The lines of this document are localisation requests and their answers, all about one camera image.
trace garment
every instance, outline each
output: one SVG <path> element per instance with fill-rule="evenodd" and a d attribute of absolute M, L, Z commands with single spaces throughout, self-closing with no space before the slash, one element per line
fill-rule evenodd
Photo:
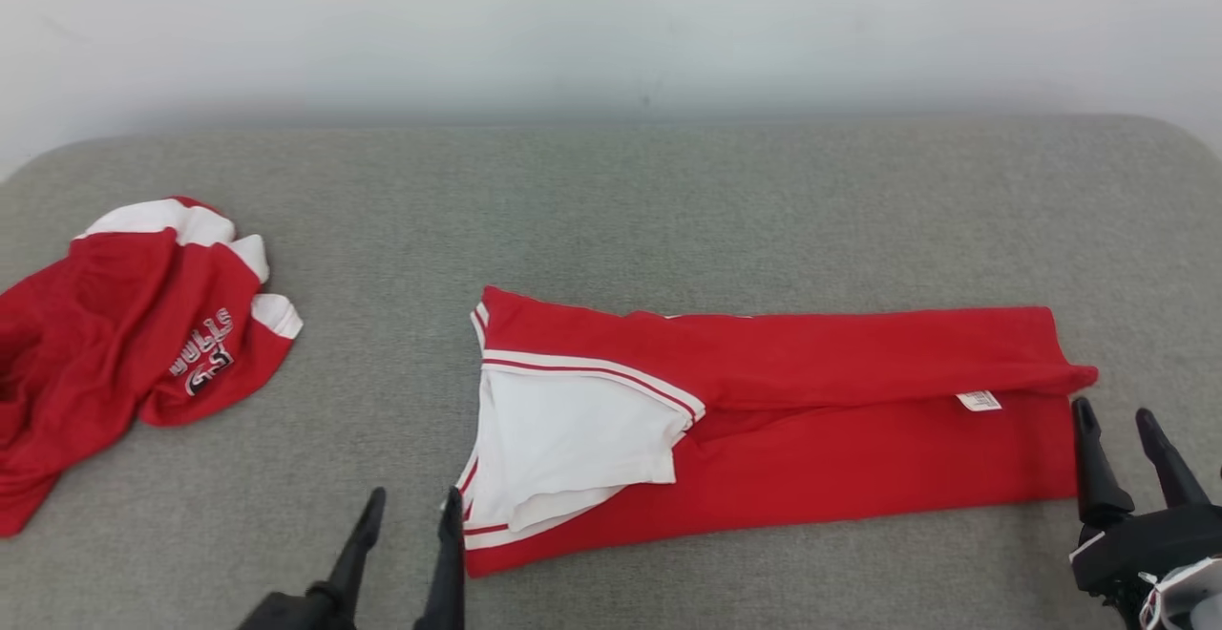
<path fill-rule="evenodd" d="M 1075 493 L 1048 309 L 613 314 L 488 287 L 467 568 Z M 974 413 L 958 394 L 991 392 Z"/>
<path fill-rule="evenodd" d="M 0 295 L 0 536 L 138 415 L 186 425 L 262 387 L 302 321 L 263 239 L 192 199 L 126 205 Z"/>

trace gray table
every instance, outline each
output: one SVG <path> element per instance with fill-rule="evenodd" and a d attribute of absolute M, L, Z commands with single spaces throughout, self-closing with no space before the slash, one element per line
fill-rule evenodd
<path fill-rule="evenodd" d="M 0 542 L 0 626 L 225 629 L 326 573 L 390 491 L 359 620 L 422 608 L 475 432 L 494 282 L 661 313 L 1047 304 L 1112 464 L 1156 409 L 1222 498 L 1222 165 L 1146 118 L 200 133 L 62 148 L 0 187 L 0 283 L 120 204 L 188 194 L 266 238 L 306 328 L 262 392 L 136 426 Z M 689 537 L 474 581 L 473 628 L 1118 628 L 1069 501 Z"/>

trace clothing label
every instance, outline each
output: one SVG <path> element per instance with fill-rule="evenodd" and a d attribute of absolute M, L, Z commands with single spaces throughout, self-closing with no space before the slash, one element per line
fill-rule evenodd
<path fill-rule="evenodd" d="M 967 392 L 967 394 L 956 394 L 959 400 L 970 411 L 981 411 L 981 409 L 1001 409 L 1001 404 L 996 396 L 991 392 Z"/>

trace white wall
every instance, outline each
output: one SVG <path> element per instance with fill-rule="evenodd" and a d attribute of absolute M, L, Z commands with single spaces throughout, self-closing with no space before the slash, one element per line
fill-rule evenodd
<path fill-rule="evenodd" d="M 189 125 L 1125 111 L 1222 150 L 1222 0 L 0 0 L 0 177 Z"/>

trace robotic hand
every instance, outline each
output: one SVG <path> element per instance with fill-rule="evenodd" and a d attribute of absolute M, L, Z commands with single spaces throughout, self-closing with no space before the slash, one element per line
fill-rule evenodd
<path fill-rule="evenodd" d="M 386 490 L 378 487 L 369 496 L 326 581 L 314 582 L 302 597 L 281 592 L 268 595 L 238 630 L 357 630 L 354 618 L 365 556 L 378 543 L 385 504 Z M 437 536 L 441 551 L 433 586 L 424 615 L 415 621 L 414 630 L 462 630 L 467 574 L 462 560 L 462 494 L 456 488 L 450 490 Z"/>
<path fill-rule="evenodd" d="M 1222 608 L 1222 559 L 1213 558 L 1222 554 L 1222 508 L 1210 503 L 1154 414 L 1139 409 L 1138 435 L 1167 508 L 1136 516 L 1099 443 L 1090 400 L 1074 400 L 1073 422 L 1083 527 L 1069 565 L 1078 588 L 1103 597 L 1133 630 L 1200 625 L 1206 615 L 1222 623 L 1212 610 Z"/>
<path fill-rule="evenodd" d="M 1140 409 L 1138 435 L 1167 508 L 1134 516 L 1133 498 L 1116 482 L 1099 443 L 1090 400 L 1074 400 L 1073 422 L 1083 529 L 1069 562 L 1078 588 L 1103 597 L 1130 630 L 1178 630 L 1185 623 L 1195 623 L 1193 630 L 1222 628 L 1222 558 L 1213 558 L 1222 554 L 1222 508 L 1210 503 L 1154 414 Z M 268 595 L 238 630 L 356 630 L 365 557 L 378 542 L 385 504 L 386 491 L 374 490 L 326 581 L 301 597 Z M 466 570 L 457 488 L 450 490 L 437 537 L 433 585 L 414 630 L 462 630 Z M 1206 614 L 1217 625 L 1201 624 Z"/>

